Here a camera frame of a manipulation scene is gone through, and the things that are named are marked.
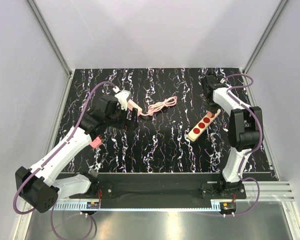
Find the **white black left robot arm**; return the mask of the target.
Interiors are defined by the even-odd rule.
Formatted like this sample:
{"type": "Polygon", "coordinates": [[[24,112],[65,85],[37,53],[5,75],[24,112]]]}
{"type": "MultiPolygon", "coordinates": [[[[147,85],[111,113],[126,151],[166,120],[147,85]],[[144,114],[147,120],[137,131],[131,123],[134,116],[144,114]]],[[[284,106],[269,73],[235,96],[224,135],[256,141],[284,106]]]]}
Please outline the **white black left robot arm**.
{"type": "Polygon", "coordinates": [[[109,127],[134,131],[138,127],[138,110],[128,102],[131,93],[122,90],[115,95],[102,95],[92,109],[84,113],[78,127],[68,134],[41,160],[30,168],[21,166],[15,172],[17,197],[21,197],[40,213],[47,212],[58,200],[83,194],[93,198],[98,193],[97,173],[91,171],[58,179],[64,167],[85,147],[96,148],[99,136],[109,127]]]}

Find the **pink square socket adapter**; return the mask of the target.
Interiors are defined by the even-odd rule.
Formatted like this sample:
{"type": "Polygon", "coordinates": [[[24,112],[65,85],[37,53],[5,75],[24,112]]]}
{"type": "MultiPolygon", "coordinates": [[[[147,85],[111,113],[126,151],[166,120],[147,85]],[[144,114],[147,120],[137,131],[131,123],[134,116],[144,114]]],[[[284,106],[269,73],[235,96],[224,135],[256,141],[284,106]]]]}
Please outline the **pink square socket adapter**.
{"type": "Polygon", "coordinates": [[[102,144],[102,140],[100,137],[96,137],[89,145],[93,148],[96,149],[102,144]]]}

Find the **beige red power strip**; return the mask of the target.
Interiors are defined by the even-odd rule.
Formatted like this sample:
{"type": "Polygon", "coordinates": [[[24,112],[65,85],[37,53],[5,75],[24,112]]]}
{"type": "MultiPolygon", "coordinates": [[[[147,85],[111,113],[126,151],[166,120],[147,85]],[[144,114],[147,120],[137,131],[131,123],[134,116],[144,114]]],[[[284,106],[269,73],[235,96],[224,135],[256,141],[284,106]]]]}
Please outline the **beige red power strip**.
{"type": "Polygon", "coordinates": [[[221,109],[218,109],[216,113],[208,111],[207,114],[189,131],[187,138],[191,142],[195,142],[220,113],[221,109]]]}

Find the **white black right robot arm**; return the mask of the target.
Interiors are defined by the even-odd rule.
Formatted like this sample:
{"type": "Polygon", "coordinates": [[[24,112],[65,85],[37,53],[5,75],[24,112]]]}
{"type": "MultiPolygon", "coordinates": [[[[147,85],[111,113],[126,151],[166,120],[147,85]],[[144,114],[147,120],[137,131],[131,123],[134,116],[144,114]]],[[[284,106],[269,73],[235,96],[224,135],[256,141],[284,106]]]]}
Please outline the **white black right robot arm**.
{"type": "Polygon", "coordinates": [[[232,93],[238,86],[227,86],[216,74],[208,73],[201,84],[206,109],[213,114],[224,110],[229,116],[227,137],[231,148],[215,187],[218,195],[226,199],[241,191],[244,166],[262,145],[262,109],[240,100],[232,93]]]}

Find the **pink power strip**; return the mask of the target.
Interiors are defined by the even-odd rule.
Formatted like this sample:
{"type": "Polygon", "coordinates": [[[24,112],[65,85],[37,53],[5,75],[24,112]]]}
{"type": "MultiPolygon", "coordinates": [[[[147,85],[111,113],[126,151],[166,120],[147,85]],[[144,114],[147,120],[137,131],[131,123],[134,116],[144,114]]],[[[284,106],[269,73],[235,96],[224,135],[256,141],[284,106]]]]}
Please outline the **pink power strip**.
{"type": "Polygon", "coordinates": [[[140,106],[138,106],[133,100],[129,100],[128,102],[127,102],[127,107],[128,107],[128,109],[130,110],[130,111],[132,111],[133,109],[137,109],[137,116],[140,116],[141,115],[141,113],[142,113],[142,111],[143,111],[143,109],[140,107],[140,106]]]}

